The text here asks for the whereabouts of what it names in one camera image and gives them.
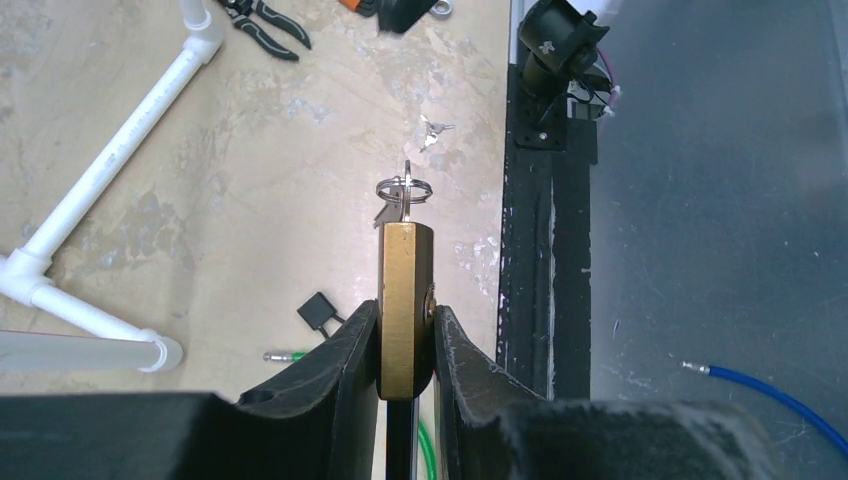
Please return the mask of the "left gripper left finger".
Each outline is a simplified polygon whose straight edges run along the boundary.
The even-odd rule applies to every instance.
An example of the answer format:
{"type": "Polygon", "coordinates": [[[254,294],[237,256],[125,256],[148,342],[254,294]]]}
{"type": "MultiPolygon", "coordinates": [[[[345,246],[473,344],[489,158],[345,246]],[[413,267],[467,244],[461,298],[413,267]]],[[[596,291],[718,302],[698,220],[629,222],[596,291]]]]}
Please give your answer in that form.
{"type": "Polygon", "coordinates": [[[5,396],[5,479],[367,479],[378,306],[229,402],[214,393],[5,396]]]}

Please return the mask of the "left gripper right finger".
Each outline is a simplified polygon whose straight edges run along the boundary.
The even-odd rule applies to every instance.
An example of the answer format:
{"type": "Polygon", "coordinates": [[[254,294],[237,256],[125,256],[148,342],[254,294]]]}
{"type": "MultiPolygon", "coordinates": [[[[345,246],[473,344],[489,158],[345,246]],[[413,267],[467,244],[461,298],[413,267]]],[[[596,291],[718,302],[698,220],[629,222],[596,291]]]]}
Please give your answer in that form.
{"type": "Polygon", "coordinates": [[[435,311],[444,479],[780,479],[761,425],[732,403],[546,400],[435,311]]]}

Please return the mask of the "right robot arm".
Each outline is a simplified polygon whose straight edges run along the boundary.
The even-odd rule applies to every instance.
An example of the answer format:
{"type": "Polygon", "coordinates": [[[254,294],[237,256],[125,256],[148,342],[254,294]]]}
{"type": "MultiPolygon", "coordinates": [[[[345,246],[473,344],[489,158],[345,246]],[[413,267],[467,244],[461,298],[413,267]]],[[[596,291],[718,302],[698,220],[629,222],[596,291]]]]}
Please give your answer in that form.
{"type": "Polygon", "coordinates": [[[521,72],[524,90],[534,98],[554,98],[572,82],[591,83],[598,44],[610,31],[595,12],[579,12],[567,1],[537,1],[518,27],[528,49],[521,72]]]}

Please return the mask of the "brass padlock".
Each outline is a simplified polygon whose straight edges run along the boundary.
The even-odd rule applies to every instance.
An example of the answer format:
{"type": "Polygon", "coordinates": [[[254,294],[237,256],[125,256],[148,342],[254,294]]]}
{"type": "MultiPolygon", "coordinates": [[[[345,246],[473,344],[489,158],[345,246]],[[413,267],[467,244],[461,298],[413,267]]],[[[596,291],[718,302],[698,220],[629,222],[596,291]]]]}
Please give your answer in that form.
{"type": "Polygon", "coordinates": [[[421,223],[380,228],[378,394],[387,402],[387,479],[417,472],[417,400],[433,372],[433,240],[421,223]]]}

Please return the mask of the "green cable lock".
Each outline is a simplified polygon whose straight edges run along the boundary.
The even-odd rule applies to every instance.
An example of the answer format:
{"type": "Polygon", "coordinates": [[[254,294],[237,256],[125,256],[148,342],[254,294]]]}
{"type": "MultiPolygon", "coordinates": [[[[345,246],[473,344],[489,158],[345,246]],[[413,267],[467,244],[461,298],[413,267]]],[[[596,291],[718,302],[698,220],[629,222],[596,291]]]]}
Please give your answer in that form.
{"type": "MultiPolygon", "coordinates": [[[[293,363],[306,355],[306,352],[295,351],[295,352],[282,352],[282,351],[268,351],[263,354],[263,360],[266,362],[276,362],[276,363],[293,363]]],[[[418,427],[418,440],[417,444],[419,447],[419,457],[423,461],[426,468],[426,478],[428,480],[437,480],[439,478],[437,471],[437,460],[436,453],[433,445],[433,441],[431,439],[431,435],[426,427],[426,423],[423,419],[419,418],[417,422],[418,427]]]]}

